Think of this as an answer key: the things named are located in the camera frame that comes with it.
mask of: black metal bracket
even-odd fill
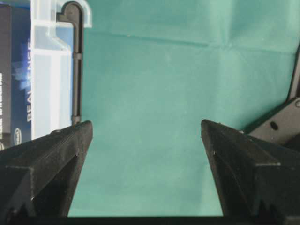
[[[76,1],[67,2],[57,13],[58,22],[71,23],[73,34],[73,93],[72,93],[72,124],[82,120],[83,105],[83,8]]]
[[[250,136],[279,145],[289,143],[300,134],[300,46],[286,102],[259,118],[245,129]]]

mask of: transparent plastic box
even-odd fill
[[[31,10],[32,139],[71,125],[72,46],[60,36],[66,31],[63,28],[69,28],[68,35],[73,35],[73,31],[70,23],[56,22],[56,13],[68,1],[1,1]],[[88,3],[75,1],[84,10],[84,26],[92,27]]]

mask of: blue box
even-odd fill
[[[0,5],[0,150],[30,140],[30,10]]]

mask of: bracket hole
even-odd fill
[[[271,128],[272,128],[273,130],[278,130],[278,129],[279,129],[277,123],[275,123],[274,121],[272,121],[272,122],[270,123],[270,126],[271,126]]]

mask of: green fabric backdrop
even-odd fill
[[[83,115],[94,139],[71,216],[221,215],[200,138],[286,98],[299,0],[89,0]]]

